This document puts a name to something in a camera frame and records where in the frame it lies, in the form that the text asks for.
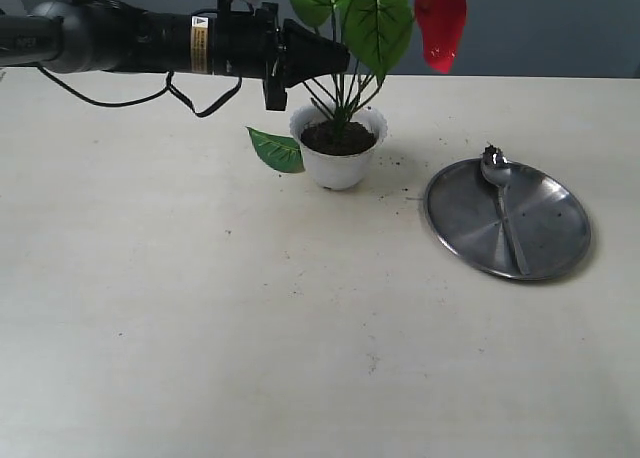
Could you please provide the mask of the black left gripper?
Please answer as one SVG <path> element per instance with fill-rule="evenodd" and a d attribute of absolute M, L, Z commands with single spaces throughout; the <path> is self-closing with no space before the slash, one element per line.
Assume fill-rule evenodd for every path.
<path fill-rule="evenodd" d="M 350 53 L 343 44 L 311 32 L 292 19 L 281 31 L 278 6 L 267 3 L 255 11 L 229 7 L 194 14 L 164 15 L 165 91 L 188 109 L 195 106 L 173 84 L 177 73 L 233 77 L 236 84 L 207 109 L 217 111 L 248 79 L 262 82 L 265 107 L 283 111 L 285 89 L 314 78 L 347 71 Z"/>

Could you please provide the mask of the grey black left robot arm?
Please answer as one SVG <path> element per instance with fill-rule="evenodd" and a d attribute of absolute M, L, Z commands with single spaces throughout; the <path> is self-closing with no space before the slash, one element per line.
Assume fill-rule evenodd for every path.
<path fill-rule="evenodd" d="M 190 15 L 155 13 L 119 0 L 54 0 L 27 16 L 1 16 L 1 65 L 61 74 L 163 74 L 164 92 L 188 104 L 177 73 L 261 81 L 265 107 L 283 111 L 287 91 L 347 70 L 348 49 L 294 20 L 278 6 L 234 11 L 228 0 Z"/>

